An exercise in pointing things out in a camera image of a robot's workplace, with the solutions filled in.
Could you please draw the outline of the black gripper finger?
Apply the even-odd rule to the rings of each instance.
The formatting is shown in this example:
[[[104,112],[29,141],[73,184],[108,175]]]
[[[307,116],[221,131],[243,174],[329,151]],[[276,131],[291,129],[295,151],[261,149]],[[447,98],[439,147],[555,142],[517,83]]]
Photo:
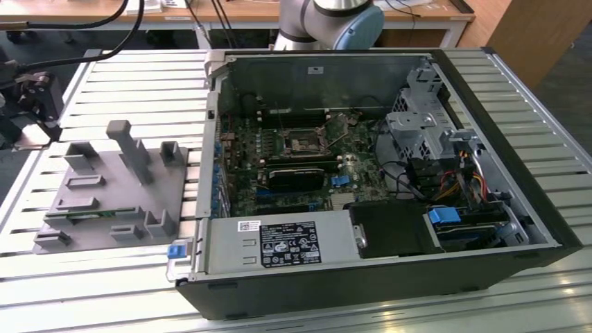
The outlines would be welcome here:
[[[23,83],[23,108],[51,141],[61,135],[57,121],[63,111],[61,87],[48,71],[27,76]]]

